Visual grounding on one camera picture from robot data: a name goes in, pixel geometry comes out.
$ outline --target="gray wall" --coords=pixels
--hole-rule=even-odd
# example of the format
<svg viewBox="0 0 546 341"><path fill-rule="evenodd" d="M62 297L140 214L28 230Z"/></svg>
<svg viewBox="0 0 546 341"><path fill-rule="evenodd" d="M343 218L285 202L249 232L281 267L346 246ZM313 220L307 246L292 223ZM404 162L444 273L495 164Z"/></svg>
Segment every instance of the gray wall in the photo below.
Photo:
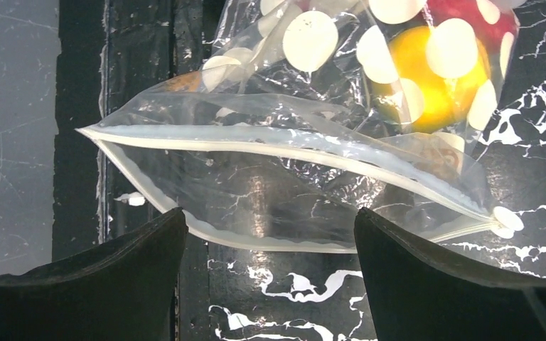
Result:
<svg viewBox="0 0 546 341"><path fill-rule="evenodd" d="M0 274L51 260L58 0L0 1Z"/></svg>

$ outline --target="white marble veining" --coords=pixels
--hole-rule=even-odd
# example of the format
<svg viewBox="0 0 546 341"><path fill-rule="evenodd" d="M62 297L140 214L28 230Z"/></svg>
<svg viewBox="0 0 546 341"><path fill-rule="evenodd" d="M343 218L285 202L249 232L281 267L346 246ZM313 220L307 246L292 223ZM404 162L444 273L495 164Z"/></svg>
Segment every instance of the white marble veining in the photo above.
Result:
<svg viewBox="0 0 546 341"><path fill-rule="evenodd" d="M540 135L546 132L546 78L538 85L530 87L517 100L500 110L496 118L499 123L496 128L491 130L488 136L482 136L480 142L484 145L491 143L501 143L510 146L519 146L523 148L523 157L525 158L543 158L542 156L531 156L530 148L533 146L546 146L546 140ZM538 136L521 136L514 130L511 120L516 116L521 116L524 109L535 109L542 111L543 115L537 121L530 121L520 118L538 131Z"/></svg>
<svg viewBox="0 0 546 341"><path fill-rule="evenodd" d="M272 293L268 291L269 285L273 283L274 280L273 274L270 270L248 267L248 273L250 278L254 279L257 285L261 288L263 295L270 297L284 297L291 302L300 303L323 302L338 291L338 289L343 285L346 276L363 277L361 271L337 270L328 277L325 283L326 290L322 294L319 294L315 292L315 287L311 285L308 278L298 274L289 273L287 276L291 276L293 278L293 283L290 290L283 293ZM303 293L304 291L310 291L310 293L305 295Z"/></svg>
<svg viewBox="0 0 546 341"><path fill-rule="evenodd" d="M283 323L278 323L274 321L267 321L265 317L260 317L255 320L250 320L246 315L242 313L232 313L229 309L219 306L211 305L209 307L209 312L212 312L213 309L222 310L227 316L227 328L229 331L241 330L249 326L257 326L262 328L263 331L255 333L249 337L242 336L241 338L231 338L225 337L223 335L223 329L218 326L215 328L215 335L224 341L243 341L243 340L298 340L298 341L307 341L308 339L303 339L300 337L294 337L285 335L288 330L295 328L300 330L312 330L320 338L321 341L378 341L378 339L356 339L350 336L345 336L344 334L334 335L328 328L325 328L322 325L317 325L316 323L311 323L306 320L290 320Z"/></svg>
<svg viewBox="0 0 546 341"><path fill-rule="evenodd" d="M513 260L512 255L517 256L520 262L528 259L532 262L539 261L542 257L546 256L546 246L526 246L526 247L514 247L511 245L505 245L504 247L485 247L468 242L455 243L455 244L443 244L451 247L463 247L467 251L484 251L493 254L493 258L497 261L497 265L503 269L516 270L522 274L531 276L546 278L546 272L540 274L539 271L534 272L530 270L522 269L522 265L518 261Z"/></svg>

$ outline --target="yellow ball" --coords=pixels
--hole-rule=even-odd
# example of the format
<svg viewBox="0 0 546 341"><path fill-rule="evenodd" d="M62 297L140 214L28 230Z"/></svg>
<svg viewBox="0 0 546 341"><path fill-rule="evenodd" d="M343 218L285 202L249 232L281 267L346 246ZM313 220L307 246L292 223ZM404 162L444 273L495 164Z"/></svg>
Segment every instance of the yellow ball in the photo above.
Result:
<svg viewBox="0 0 546 341"><path fill-rule="evenodd" d="M426 59L426 46L433 28L420 26L406 30L389 43L390 54L399 77L413 81L422 91L424 109L413 122L413 130L432 133L445 126L463 121L478 88L488 80L490 68L486 49L478 43L478 60L462 77L447 79L432 71ZM374 85L381 91L381 102L391 102L390 85Z"/></svg>

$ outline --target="zipper pull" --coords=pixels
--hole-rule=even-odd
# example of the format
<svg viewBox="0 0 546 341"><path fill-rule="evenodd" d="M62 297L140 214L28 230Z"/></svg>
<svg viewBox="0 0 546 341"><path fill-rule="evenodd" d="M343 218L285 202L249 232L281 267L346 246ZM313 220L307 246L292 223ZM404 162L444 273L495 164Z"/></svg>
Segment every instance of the zipper pull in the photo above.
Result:
<svg viewBox="0 0 546 341"><path fill-rule="evenodd" d="M524 223L522 223L520 217L505 207L494 207L493 218L496 221L496 227L492 228L491 231L501 238L510 239L514 237L515 231L524 229Z"/></svg>

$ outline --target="white speck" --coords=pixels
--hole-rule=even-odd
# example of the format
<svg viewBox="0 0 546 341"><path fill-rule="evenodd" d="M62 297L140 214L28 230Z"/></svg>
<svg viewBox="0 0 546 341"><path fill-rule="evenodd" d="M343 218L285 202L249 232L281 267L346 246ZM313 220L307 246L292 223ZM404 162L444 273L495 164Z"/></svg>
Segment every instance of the white speck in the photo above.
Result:
<svg viewBox="0 0 546 341"><path fill-rule="evenodd" d="M145 197L139 192L123 194L114 200L128 203L131 206L142 206L145 204Z"/></svg>

